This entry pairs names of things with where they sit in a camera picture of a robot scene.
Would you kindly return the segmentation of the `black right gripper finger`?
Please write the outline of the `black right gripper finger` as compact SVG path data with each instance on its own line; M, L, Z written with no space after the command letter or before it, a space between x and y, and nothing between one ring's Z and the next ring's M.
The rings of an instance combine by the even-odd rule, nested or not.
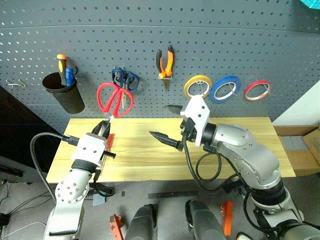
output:
M181 115L181 112L183 109L182 105L169 104L169 105L165 105L164 108L175 115L178 115L180 117L182 116Z
M174 140L172 138L169 138L168 135L161 133L161 132L156 132L156 131L149 131L149 133L156 138L159 142L168 145L173 148L178 148L180 145L180 141Z

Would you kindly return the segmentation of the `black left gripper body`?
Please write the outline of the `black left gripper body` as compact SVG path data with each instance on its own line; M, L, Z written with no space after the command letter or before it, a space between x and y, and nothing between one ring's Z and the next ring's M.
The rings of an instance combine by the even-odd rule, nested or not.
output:
M107 158L114 159L116 157L115 153L111 152L111 148L114 142L115 134L110 134L106 141L106 148L101 156L101 166L105 165Z

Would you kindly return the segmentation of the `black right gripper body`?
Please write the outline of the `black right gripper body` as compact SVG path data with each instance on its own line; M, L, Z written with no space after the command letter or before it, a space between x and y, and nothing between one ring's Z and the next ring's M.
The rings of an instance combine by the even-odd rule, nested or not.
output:
M178 144L177 149L182 152L184 149L184 144L189 142L195 142L197 136L197 130L195 129L195 123L191 118L184 119L180 125L182 139Z

